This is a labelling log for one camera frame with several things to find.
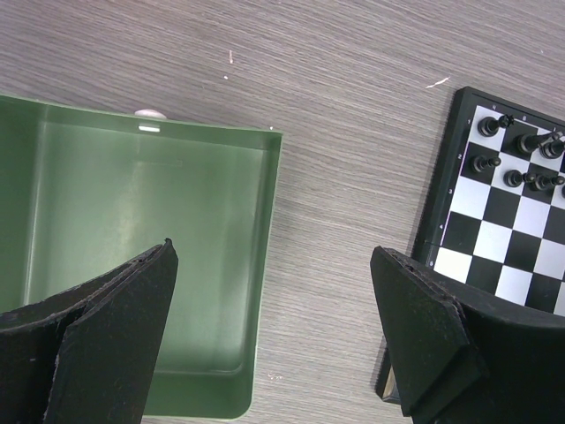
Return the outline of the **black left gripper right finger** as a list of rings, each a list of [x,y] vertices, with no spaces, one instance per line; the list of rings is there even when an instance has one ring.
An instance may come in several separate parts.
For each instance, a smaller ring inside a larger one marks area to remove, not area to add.
[[[402,413],[416,423],[561,423],[564,320],[378,246],[373,289]]]

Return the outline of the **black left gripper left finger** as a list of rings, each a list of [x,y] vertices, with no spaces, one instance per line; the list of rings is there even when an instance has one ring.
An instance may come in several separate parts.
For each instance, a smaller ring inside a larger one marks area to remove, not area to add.
[[[3,423],[139,423],[177,279],[171,239],[1,314]]]

